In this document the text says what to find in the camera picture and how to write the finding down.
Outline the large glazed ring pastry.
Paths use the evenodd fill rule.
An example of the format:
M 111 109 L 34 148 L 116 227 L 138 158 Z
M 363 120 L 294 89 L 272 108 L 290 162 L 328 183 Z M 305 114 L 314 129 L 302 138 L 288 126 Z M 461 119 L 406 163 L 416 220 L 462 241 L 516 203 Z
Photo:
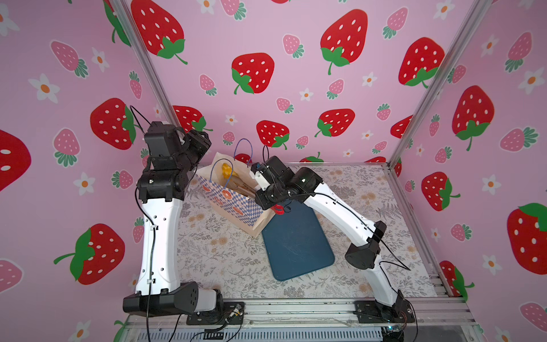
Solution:
M 234 169 L 231 164 L 229 163 L 222 164 L 222 176 L 226 180 L 226 182 L 229 182 L 233 178 Z

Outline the checkered paper bag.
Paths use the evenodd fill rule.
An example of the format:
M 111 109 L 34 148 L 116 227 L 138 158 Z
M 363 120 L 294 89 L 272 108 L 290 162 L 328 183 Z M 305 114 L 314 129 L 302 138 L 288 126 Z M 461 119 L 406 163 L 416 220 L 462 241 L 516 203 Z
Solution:
M 274 211 L 263 210 L 256 204 L 257 183 L 249 175 L 254 151 L 250 150 L 248 161 L 242 162 L 236 157 L 238 147 L 236 144 L 233 155 L 218 152 L 211 165 L 198 169 L 197 179 L 216 213 L 251 237 L 257 237 L 274 217 Z M 231 164 L 234 169 L 229 182 L 222 176 L 223 163 Z

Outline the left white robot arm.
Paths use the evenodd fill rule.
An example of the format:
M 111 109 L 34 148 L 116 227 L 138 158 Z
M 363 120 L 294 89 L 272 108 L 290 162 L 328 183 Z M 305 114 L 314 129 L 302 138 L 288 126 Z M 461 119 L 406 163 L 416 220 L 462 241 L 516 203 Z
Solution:
M 145 219 L 142 264 L 135 293 L 125 297 L 123 310 L 143 317 L 217 312 L 221 294 L 202 289 L 196 282 L 182 282 L 177 270 L 177 234 L 185 191 L 211 146 L 209 137 L 153 122 L 145 142 L 150 156 L 135 192 Z

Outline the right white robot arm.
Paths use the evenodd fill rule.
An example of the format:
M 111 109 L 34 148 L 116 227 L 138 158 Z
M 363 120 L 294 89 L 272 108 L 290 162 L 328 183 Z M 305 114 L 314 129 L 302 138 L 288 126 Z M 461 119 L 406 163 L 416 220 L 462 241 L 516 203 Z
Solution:
M 345 259 L 356 269 L 364 271 L 373 290 L 372 313 L 359 313 L 359 318 L 393 322 L 415 320 L 415 311 L 403 293 L 396 289 L 383 270 L 385 261 L 380 255 L 387 226 L 373 222 L 347 205 L 310 168 L 294 172 L 276 156 L 251 166 L 249 175 L 258 183 L 255 202 L 262 209 L 271 209 L 287 200 L 298 201 L 327 218 L 350 239 Z

